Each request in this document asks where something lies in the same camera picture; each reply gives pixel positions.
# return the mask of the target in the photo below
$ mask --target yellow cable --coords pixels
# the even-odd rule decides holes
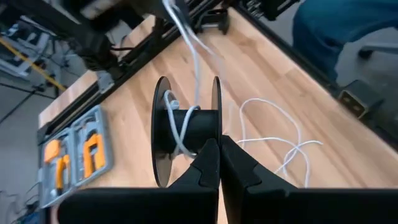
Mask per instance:
[[[11,47],[3,38],[0,37],[0,44],[3,44],[3,46],[5,46],[9,51],[11,51],[14,55],[20,57],[22,60],[29,62],[30,65],[32,66],[32,68],[34,70],[36,70],[37,72],[39,72],[41,75],[43,75],[43,77],[48,80],[50,83],[52,83],[53,85],[55,85],[56,87],[58,87],[60,90],[65,91],[67,90],[65,87],[63,87],[61,84],[59,84],[59,82],[55,81],[53,78],[51,78],[44,70],[43,68],[40,68],[39,66],[37,66],[34,62],[32,62],[31,60],[29,60],[29,58],[23,56],[21,53],[19,53],[14,47]]]

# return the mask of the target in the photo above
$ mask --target black clamp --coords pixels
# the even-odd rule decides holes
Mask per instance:
[[[229,29],[229,15],[227,9],[213,9],[205,12],[198,20],[196,30],[203,32],[206,28],[218,28],[224,35]]]

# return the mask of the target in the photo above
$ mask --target orange handle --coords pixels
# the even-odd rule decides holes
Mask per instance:
[[[97,147],[97,152],[94,154],[94,164],[93,158],[91,157],[91,148],[93,147]],[[85,168],[85,178],[93,174],[95,170],[105,166],[105,151],[102,135],[93,134],[89,138],[89,140],[84,143],[83,160]]]
[[[105,150],[102,135],[97,134],[97,152],[94,155],[95,169],[98,170],[105,166]]]
[[[61,151],[61,141],[58,139],[51,140],[44,149],[44,162],[49,163],[55,159]]]
[[[62,189],[63,188],[63,175],[62,172],[65,168],[65,164],[63,163],[62,158],[59,158],[57,160],[57,166],[55,170],[55,187],[57,189]]]
[[[83,146],[83,166],[85,168],[85,178],[89,177],[93,173],[93,160],[90,153],[89,142],[85,142]]]

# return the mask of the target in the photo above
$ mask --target black bracket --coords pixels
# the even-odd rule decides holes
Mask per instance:
[[[64,223],[216,223],[220,149],[209,139],[188,170],[168,188],[86,189],[58,209]]]
[[[229,29],[229,15],[227,9],[212,9],[205,12],[195,26],[198,32],[203,32],[207,28],[217,28],[224,35]]]
[[[395,189],[297,189],[221,138],[228,223],[396,223]]]

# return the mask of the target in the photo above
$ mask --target white cable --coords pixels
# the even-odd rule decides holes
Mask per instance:
[[[290,141],[288,141],[288,140],[281,139],[281,138],[275,138],[275,137],[259,138],[259,139],[245,139],[245,140],[240,140],[240,141],[238,141],[237,143],[241,143],[241,142],[251,142],[251,141],[265,141],[265,140],[278,140],[278,141],[286,142],[286,143],[290,144],[291,146],[293,146],[294,148],[291,149],[291,150],[286,154],[286,156],[289,155],[289,154],[290,154],[292,151],[294,151],[294,150],[298,150],[298,151],[300,151],[300,152],[303,154],[303,157],[304,157],[304,160],[305,160],[305,165],[306,165],[306,168],[305,168],[304,187],[308,187],[308,181],[310,180],[310,169],[311,169],[311,168],[310,168],[310,161],[309,161],[308,156],[306,155],[306,153],[304,153],[299,147],[304,146],[304,145],[306,145],[306,144],[310,144],[310,143],[317,143],[317,144],[321,144],[321,145],[323,145],[323,143],[320,142],[320,141],[314,141],[314,140],[312,140],[312,141],[303,142],[303,143],[301,143],[301,144],[299,144],[299,145],[296,146],[294,143],[292,143],[292,142],[290,142]],[[292,159],[293,159],[293,157],[291,157],[290,160],[284,162],[274,173],[277,174],[283,167],[286,167],[287,164],[289,164],[290,161],[291,161]]]
[[[295,128],[297,130],[297,138],[298,138],[297,145],[295,145],[294,143],[292,143],[288,140],[281,139],[281,138],[275,138],[275,137],[259,138],[259,139],[246,139],[246,127],[244,125],[244,120],[243,120],[243,108],[247,103],[249,103],[251,101],[261,101],[261,102],[268,103],[268,104],[272,105],[273,107],[277,108],[287,119],[289,119],[289,121],[293,123],[293,125],[295,126]],[[300,147],[303,146],[304,144],[308,144],[308,143],[318,143],[318,144],[323,144],[323,143],[320,141],[307,141],[307,142],[301,143],[301,130],[300,130],[297,122],[291,117],[291,115],[288,114],[288,112],[286,112],[280,106],[276,105],[274,102],[271,102],[269,100],[264,100],[264,99],[260,99],[260,98],[251,98],[251,99],[246,100],[239,109],[239,118],[241,120],[243,140],[238,141],[238,143],[242,143],[242,148],[244,148],[245,142],[264,141],[264,140],[278,140],[278,141],[286,142],[294,147],[285,155],[284,163],[275,171],[275,173],[278,173],[282,169],[284,171],[285,177],[287,178],[288,175],[287,175],[286,166],[295,157],[297,152],[300,152],[301,154],[303,154],[303,157],[304,157],[305,163],[306,163],[304,187],[308,187],[308,182],[309,182],[309,178],[310,178],[310,161],[308,160],[308,156],[306,155],[306,153],[303,152]]]
[[[296,127],[297,139],[298,139],[297,144],[301,143],[301,131],[300,131],[299,125],[295,122],[295,120],[291,117],[291,115],[289,115],[285,110],[283,110],[280,106],[276,105],[274,102],[271,102],[269,100],[260,99],[260,98],[251,98],[251,99],[246,100],[239,109],[239,118],[241,120],[241,127],[242,127],[242,139],[246,139],[246,127],[243,122],[243,108],[244,108],[244,105],[246,105],[247,103],[249,103],[251,101],[265,102],[265,103],[268,103],[268,104],[272,105],[273,107],[277,108]],[[289,157],[288,160],[291,161],[293,159],[293,157],[296,155],[296,153],[297,153],[297,151],[294,151],[293,155],[291,157]],[[283,171],[284,171],[285,176],[288,177],[287,170],[286,170],[285,166],[283,166]]]
[[[195,47],[193,46],[193,44],[191,43],[189,36],[186,32],[186,30],[184,29],[184,26],[182,25],[180,19],[177,17],[177,15],[175,15],[175,13],[173,12],[173,9],[171,7],[170,1],[169,0],[162,0],[164,7],[166,8],[166,11],[168,12],[168,14],[170,15],[170,17],[173,19],[174,23],[177,25],[181,36],[183,37],[185,43],[188,45],[192,56],[193,56],[193,64],[195,67],[195,99],[194,99],[194,105],[198,104],[198,100],[199,100],[199,88],[200,88],[200,67],[199,67],[199,60],[198,60],[198,53],[195,50]]]
[[[186,154],[187,156],[191,157],[192,159],[195,158],[196,154],[190,152],[183,144],[183,137],[185,136],[185,132],[187,130],[187,126],[188,126],[188,121],[189,118],[192,114],[192,111],[196,108],[198,108],[198,106],[191,106],[190,109],[188,110],[189,113],[186,113],[185,117],[184,117],[184,121],[183,121],[183,127],[181,129],[181,137],[178,136],[178,131],[177,131],[177,127],[175,126],[175,120],[174,120],[174,115],[173,115],[173,109],[170,105],[170,101],[169,101],[169,95],[173,94],[170,90],[166,90],[163,96],[163,99],[165,101],[166,104],[166,108],[167,108],[167,114],[169,116],[169,122],[170,122],[170,127],[172,129],[172,134],[176,143],[176,149],[174,149],[173,155],[172,156],[177,156],[178,154],[178,150],[181,150],[184,154]]]
[[[186,113],[186,115],[184,117],[184,121],[183,121],[182,127],[181,127],[181,133],[180,133],[180,139],[181,139],[182,143],[183,143],[183,140],[184,140],[184,137],[185,137],[185,133],[187,132],[188,122],[189,122],[189,119],[191,118],[192,112],[194,110],[198,110],[198,109],[200,109],[199,106],[191,106],[191,107],[189,107],[189,109],[188,109],[188,111],[187,111],[187,113]],[[179,145],[175,146],[174,152],[173,152],[173,155],[172,155],[173,158],[178,156],[178,153],[180,152],[180,148],[181,147]]]

